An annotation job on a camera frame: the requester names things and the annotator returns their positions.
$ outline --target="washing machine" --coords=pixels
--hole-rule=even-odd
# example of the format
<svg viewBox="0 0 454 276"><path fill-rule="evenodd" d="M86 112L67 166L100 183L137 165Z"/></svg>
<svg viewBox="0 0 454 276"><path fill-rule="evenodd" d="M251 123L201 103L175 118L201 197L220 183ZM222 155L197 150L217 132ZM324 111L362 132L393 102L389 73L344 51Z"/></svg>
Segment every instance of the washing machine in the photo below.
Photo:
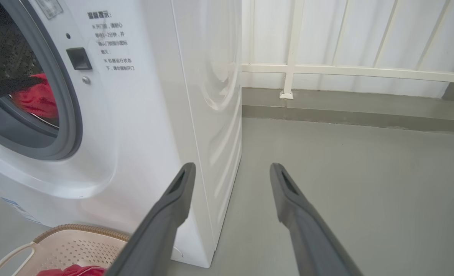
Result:
<svg viewBox="0 0 454 276"><path fill-rule="evenodd" d="M132 233L194 162L172 258L209 267L241 158L240 47L240 0L0 0L0 81L53 95L0 97L0 197Z"/></svg>

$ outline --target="metal railing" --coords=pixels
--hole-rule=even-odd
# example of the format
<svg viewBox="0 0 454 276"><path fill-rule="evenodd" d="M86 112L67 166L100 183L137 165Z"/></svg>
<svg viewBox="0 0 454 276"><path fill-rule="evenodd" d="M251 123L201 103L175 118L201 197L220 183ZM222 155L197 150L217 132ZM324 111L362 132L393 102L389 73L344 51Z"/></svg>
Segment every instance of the metal railing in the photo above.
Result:
<svg viewBox="0 0 454 276"><path fill-rule="evenodd" d="M399 0L394 0L392 10L390 12L387 25L379 45L379 49L375 56L373 66L337 66L339 59L339 51L341 49L341 42L345 33L347 20L348 20L348 6L351 5L352 0L346 0L346 5L339 28L338 39L336 42L336 49L334 51L333 60L331 65L297 65L295 59L297 57L300 31L302 28L302 18L304 13L304 0L294 0L293 5L293 18L292 30L290 32L290 46L288 49L287 64L253 64L253 51L254 51L254 36L253 30L255 25L255 0L250 0L251 15L250 15L250 63L242 65L243 72L256 72L256 73L285 73L285 85L283 91L280 93L281 99L293 99L292 84L294 74L323 74L323 75L347 75L347 76L367 76L367 77L393 77L397 79L412 79L412 80L425 80L425 81L438 81L438 82L454 82L454 72L441 72L441 71L426 71L423 70L422 64L426 60L430 48L436 42L436 34L442 28L444 18L447 16L451 0L446 0L440 15L434 25L434 28L428 38L428 41L421 53L418 64L415 69L406 68L380 68L380 60L382 53L388 43L388 33L393 28L395 22L395 11L399 5Z"/></svg>

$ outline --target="red cloth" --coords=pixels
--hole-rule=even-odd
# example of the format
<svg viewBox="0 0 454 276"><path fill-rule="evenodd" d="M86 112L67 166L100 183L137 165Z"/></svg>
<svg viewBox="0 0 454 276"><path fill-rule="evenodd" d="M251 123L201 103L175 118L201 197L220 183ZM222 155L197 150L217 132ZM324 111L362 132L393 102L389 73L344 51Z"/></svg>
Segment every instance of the red cloth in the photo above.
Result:
<svg viewBox="0 0 454 276"><path fill-rule="evenodd" d="M39 117L45 118L57 118L58 109L55 102L55 97L51 91L50 84L46 79L45 74L36 74L32 77L39 77L44 79L41 84L13 93L14 104L25 112L32 113Z"/></svg>
<svg viewBox="0 0 454 276"><path fill-rule="evenodd" d="M64 269L49 269L43 270L37 276L103 276L106 272L105 268L99 266L71 265Z"/></svg>

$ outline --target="basket rim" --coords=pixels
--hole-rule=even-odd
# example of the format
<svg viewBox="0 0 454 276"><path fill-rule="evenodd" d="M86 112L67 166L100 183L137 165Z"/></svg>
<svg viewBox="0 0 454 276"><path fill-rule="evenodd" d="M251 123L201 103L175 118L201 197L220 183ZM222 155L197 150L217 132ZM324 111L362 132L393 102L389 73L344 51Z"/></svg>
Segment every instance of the basket rim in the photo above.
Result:
<svg viewBox="0 0 454 276"><path fill-rule="evenodd" d="M94 234L100 234L104 236L108 236L111 238L115 238L118 240L122 240L124 242L128 242L129 236L117 231L113 231L110 229L102 228L102 227L92 227L90 225L83 225L83 224L63 224L59 225L57 227L53 227L52 229L44 232L43 234L40 234L36 239L33 240L34 243L40 243L43 241L45 238L60 232L64 230L77 230L77 231L84 231L84 232L90 232Z"/></svg>

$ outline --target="floor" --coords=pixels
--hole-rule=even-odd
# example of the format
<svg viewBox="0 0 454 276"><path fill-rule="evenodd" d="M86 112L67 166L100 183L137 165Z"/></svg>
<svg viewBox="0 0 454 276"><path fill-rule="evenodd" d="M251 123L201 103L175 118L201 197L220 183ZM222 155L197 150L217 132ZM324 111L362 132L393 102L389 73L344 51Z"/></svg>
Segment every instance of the floor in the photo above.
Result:
<svg viewBox="0 0 454 276"><path fill-rule="evenodd" d="M243 155L209 269L170 276L298 275L269 183L282 163L365 275L454 275L454 135L243 119ZM0 199L0 258L46 227Z"/></svg>

